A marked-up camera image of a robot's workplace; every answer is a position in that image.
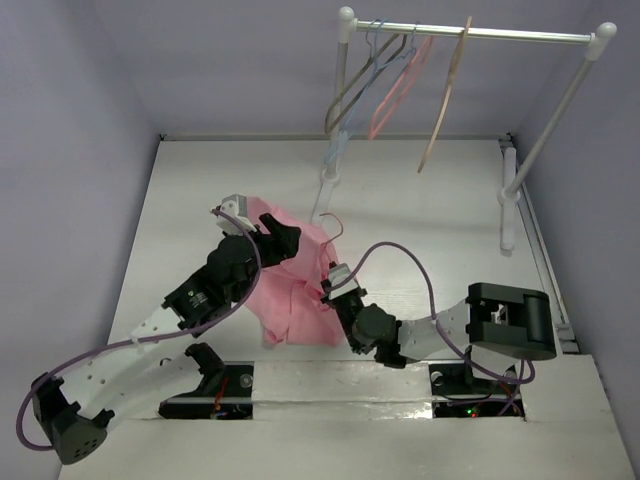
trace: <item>pink hanger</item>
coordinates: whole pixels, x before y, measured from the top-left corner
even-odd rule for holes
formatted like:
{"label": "pink hanger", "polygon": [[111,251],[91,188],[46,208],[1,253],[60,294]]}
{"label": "pink hanger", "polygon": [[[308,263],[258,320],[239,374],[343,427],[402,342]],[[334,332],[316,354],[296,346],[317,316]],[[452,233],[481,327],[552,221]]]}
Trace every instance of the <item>pink hanger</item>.
{"label": "pink hanger", "polygon": [[[413,84],[417,80],[418,75],[422,71],[422,67],[424,67],[424,64],[427,62],[427,59],[429,58],[429,54],[431,53],[432,46],[433,46],[433,37],[425,38],[420,48],[418,48],[418,51],[416,52],[416,54],[409,61],[404,71],[400,74],[400,76],[398,77],[398,80],[396,80],[396,83],[394,83],[393,87],[391,87],[391,90],[389,90],[389,93],[387,93],[387,95],[384,97],[384,100],[382,100],[380,105],[378,105],[378,108],[376,108],[376,111],[373,113],[373,117],[371,117],[371,123],[369,124],[369,140],[373,140],[374,138],[376,138],[376,135],[380,133],[380,130],[382,130],[382,127],[384,127],[384,125],[387,123],[389,118],[391,118],[391,115],[393,115],[393,112],[396,111],[396,108],[398,108],[398,105],[400,105],[400,102],[404,99],[407,93],[409,93],[409,90],[411,90],[411,87],[413,87]],[[385,113],[384,117],[382,117],[382,120],[380,120],[380,123],[376,125],[378,116],[385,109],[387,104],[391,101],[393,96],[396,94],[396,91],[400,89],[405,79],[406,79],[406,85],[404,86],[404,88],[402,89],[398,97],[395,99],[391,107],[389,107],[389,110],[387,110],[387,113]]]}

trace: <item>white enclosure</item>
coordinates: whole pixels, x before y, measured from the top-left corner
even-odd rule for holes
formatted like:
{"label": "white enclosure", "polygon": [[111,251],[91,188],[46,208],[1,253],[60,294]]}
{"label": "white enclosure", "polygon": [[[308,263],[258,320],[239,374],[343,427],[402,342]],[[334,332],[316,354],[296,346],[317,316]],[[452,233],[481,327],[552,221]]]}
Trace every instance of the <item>white enclosure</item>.
{"label": "white enclosure", "polygon": [[[338,254],[350,264],[374,241],[405,243],[432,275],[439,308],[476,281],[542,289],[553,299],[558,346],[577,349],[574,327],[582,354],[540,362],[537,380],[523,389],[526,422],[430,419],[426,364],[382,373],[344,345],[265,349],[256,318],[241,310],[206,339],[224,360],[254,361],[264,374],[256,378],[255,420],[149,421],[150,408],[59,478],[457,479],[501,478],[505,469],[515,478],[633,478],[640,459],[636,0],[354,0],[364,23],[345,55],[347,78],[369,54],[363,29],[376,19],[451,26],[440,33],[455,35],[472,16],[475,32],[425,171],[415,174],[454,37],[436,39],[388,125],[394,139],[351,141],[340,184],[325,182],[324,190],[322,120],[336,89],[343,2],[0,4],[3,479],[58,478],[55,455],[23,449],[14,434],[30,382],[122,337],[154,310],[217,244],[207,210],[234,192],[262,196],[300,220],[314,208],[338,214],[346,227]],[[584,84],[567,90],[578,78],[581,45],[594,45],[589,34],[605,21],[619,34]],[[554,38],[573,46],[479,38],[483,29],[564,32]],[[390,72],[372,87],[373,99],[398,70]],[[575,94],[570,105],[565,92]],[[556,124],[548,144],[537,143]],[[501,210],[499,192],[515,177],[511,162],[504,178],[501,147],[511,142],[521,162],[539,161],[527,177],[530,195],[521,191]],[[390,194],[404,208],[390,204]],[[499,248],[501,215],[513,225],[510,254]],[[324,228],[337,227],[326,219]],[[425,315],[424,285],[399,252],[376,252],[360,276],[368,301],[400,318]],[[305,376],[303,388],[287,381],[293,372]],[[336,387],[334,378],[358,386]],[[187,388],[194,380],[181,379]],[[26,434],[46,442],[31,418]]]}

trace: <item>white plastic part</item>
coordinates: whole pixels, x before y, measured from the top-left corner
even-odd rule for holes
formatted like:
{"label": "white plastic part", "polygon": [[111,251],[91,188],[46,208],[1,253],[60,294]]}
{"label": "white plastic part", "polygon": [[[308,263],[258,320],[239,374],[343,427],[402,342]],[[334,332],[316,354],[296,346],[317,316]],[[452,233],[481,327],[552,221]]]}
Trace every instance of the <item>white plastic part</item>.
{"label": "white plastic part", "polygon": [[134,381],[122,385],[118,393],[106,403],[104,409],[115,414],[109,421],[107,431],[113,431],[131,417],[158,418],[161,402],[198,387],[202,378],[199,368],[193,358],[184,354],[173,359],[166,357],[151,365]]}
{"label": "white plastic part", "polygon": [[[346,263],[341,263],[340,265],[333,267],[331,270],[329,270],[329,274],[327,275],[327,278],[329,279],[329,283],[331,284],[331,286],[334,286],[344,282],[349,275],[351,275],[351,270],[349,269],[349,266]],[[333,290],[331,293],[329,293],[329,299],[333,300],[334,298],[337,298],[340,295],[344,295],[345,293],[350,292],[351,290],[355,290],[357,288],[358,288],[358,283],[354,279],[351,279],[349,280],[349,282],[347,282],[346,285],[343,285],[337,290]]]}
{"label": "white plastic part", "polygon": [[516,214],[520,192],[509,194],[507,188],[516,178],[516,149],[509,147],[504,152],[502,168],[502,190],[498,192],[498,201],[502,205],[500,213],[500,248],[513,251],[516,243]]}
{"label": "white plastic part", "polygon": [[[179,331],[180,318],[170,309],[158,308],[132,333],[141,338]],[[60,389],[70,402],[78,402],[78,415],[94,418],[105,406],[130,391],[138,376],[160,360],[173,360],[183,355],[194,342],[191,335],[185,335],[158,343],[144,343],[123,347],[98,355],[93,360],[64,375]]]}
{"label": "white plastic part", "polygon": [[589,42],[589,46],[584,52],[584,58],[592,62],[598,60],[609,43],[609,40],[616,35],[617,31],[618,27],[616,27],[615,23],[605,22],[600,25],[596,33],[591,34],[591,42]]}
{"label": "white plastic part", "polygon": [[339,13],[340,17],[340,43],[349,43],[351,33],[356,31],[358,20],[355,18],[353,8],[342,7]]}
{"label": "white plastic part", "polygon": [[[502,355],[498,352],[487,350],[486,348],[478,347],[474,345],[471,349],[471,360],[478,365],[482,365],[484,368],[497,373],[498,375],[505,375],[507,369],[516,364],[516,370],[519,370],[519,361],[513,357]],[[475,378],[482,378],[485,380],[493,380],[493,377],[482,373],[479,370],[473,369],[473,376]]]}
{"label": "white plastic part", "polygon": [[402,370],[374,362],[256,362],[253,418],[369,421],[432,418],[429,365]]}
{"label": "white plastic part", "polygon": [[[469,323],[469,305],[465,300],[458,302],[448,310],[439,312],[438,320],[451,341],[464,351],[469,344],[469,336],[465,333],[465,326]],[[398,331],[398,344],[400,345],[400,355],[413,360],[459,359],[444,343],[431,317],[403,321]]]}
{"label": "white plastic part", "polygon": [[[249,220],[247,197],[235,194],[223,198],[222,203],[220,204],[220,210],[227,215],[231,215],[247,230],[251,232],[256,230],[256,227]],[[242,235],[242,232],[238,227],[222,216],[218,216],[216,218],[216,225],[229,235]]]}

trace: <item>white wall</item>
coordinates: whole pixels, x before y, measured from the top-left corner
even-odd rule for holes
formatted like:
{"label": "white wall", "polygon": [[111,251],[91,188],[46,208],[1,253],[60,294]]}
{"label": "white wall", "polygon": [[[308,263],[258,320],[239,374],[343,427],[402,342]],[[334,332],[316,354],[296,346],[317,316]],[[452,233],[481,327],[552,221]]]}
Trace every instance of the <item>white wall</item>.
{"label": "white wall", "polygon": [[[595,0],[584,29],[619,33],[534,165],[527,186],[578,341],[598,363],[640,475],[638,0]],[[524,158],[580,58],[567,58],[518,130]]]}
{"label": "white wall", "polygon": [[57,457],[18,443],[15,413],[106,339],[157,134],[90,2],[0,12],[0,477],[46,480]]}
{"label": "white wall", "polygon": [[[472,15],[477,27],[576,33],[582,33],[578,24],[589,3],[93,1],[158,128],[173,134],[321,132],[333,96],[338,9],[345,3],[364,20],[462,26]],[[431,131],[455,43],[436,39],[425,71],[385,131]],[[350,76],[368,56],[364,34],[349,48]],[[442,132],[515,130],[563,52],[558,45],[469,42]],[[380,77],[372,100],[382,99],[396,73]],[[371,111],[361,109],[362,117]]]}

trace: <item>pink cloth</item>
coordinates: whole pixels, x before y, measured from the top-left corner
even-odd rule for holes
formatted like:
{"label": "pink cloth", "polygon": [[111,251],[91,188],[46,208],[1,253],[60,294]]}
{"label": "pink cloth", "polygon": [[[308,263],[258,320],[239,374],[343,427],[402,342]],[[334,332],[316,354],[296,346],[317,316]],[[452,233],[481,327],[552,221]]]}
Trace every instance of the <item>pink cloth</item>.
{"label": "pink cloth", "polygon": [[303,345],[338,345],[344,337],[336,312],[323,305],[320,281],[329,262],[338,262],[333,245],[320,227],[300,222],[280,207],[257,197],[248,197],[249,219],[260,225],[260,215],[270,213],[284,225],[300,227],[300,244],[294,258],[265,269],[246,305],[264,327],[264,341]]}

